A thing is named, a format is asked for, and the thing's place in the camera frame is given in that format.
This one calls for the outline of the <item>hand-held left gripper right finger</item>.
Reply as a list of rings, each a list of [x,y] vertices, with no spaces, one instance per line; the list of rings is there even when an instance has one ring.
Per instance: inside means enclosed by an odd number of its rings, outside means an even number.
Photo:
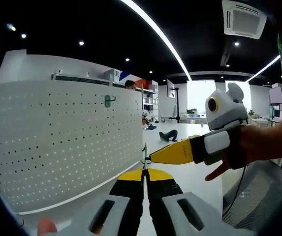
[[[184,193],[174,178],[147,169],[149,211],[158,236],[250,236],[221,219],[220,213],[191,192]]]

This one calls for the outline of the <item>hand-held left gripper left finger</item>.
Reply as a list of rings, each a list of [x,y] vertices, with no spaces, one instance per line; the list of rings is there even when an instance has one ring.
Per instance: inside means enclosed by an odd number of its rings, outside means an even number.
[[[121,174],[109,194],[101,195],[77,213],[65,236],[118,236],[128,212],[143,201],[142,169]]]

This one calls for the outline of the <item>person's left hand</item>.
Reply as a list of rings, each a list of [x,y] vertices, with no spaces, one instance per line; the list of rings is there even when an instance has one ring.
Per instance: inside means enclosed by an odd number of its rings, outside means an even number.
[[[57,233],[57,227],[53,221],[47,218],[40,218],[37,224],[37,236],[44,236],[48,233]]]

